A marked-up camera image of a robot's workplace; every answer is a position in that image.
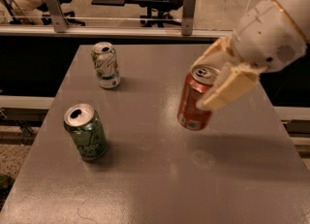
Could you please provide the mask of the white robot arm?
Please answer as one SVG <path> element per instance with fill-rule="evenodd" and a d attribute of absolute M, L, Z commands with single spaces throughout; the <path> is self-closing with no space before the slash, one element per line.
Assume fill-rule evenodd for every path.
<path fill-rule="evenodd" d="M 196 106 L 226 106 L 255 87 L 260 74 L 279 72 L 305 55 L 309 41 L 309 0 L 263 0 L 195 61 L 219 71 Z"/>

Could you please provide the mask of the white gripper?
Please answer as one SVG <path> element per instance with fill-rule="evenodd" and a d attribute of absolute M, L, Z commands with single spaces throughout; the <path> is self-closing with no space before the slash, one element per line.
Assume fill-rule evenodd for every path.
<path fill-rule="evenodd" d="M 217 39 L 192 64 L 191 68 L 207 65 L 222 69 L 196 107 L 203 111 L 223 108 L 256 86 L 260 70 L 255 67 L 266 67 L 269 73 L 281 71 L 305 55 L 306 43 L 280 4 L 275 0 L 260 2 L 240 19 L 232 36 Z M 237 65 L 234 55 L 247 63 Z"/>

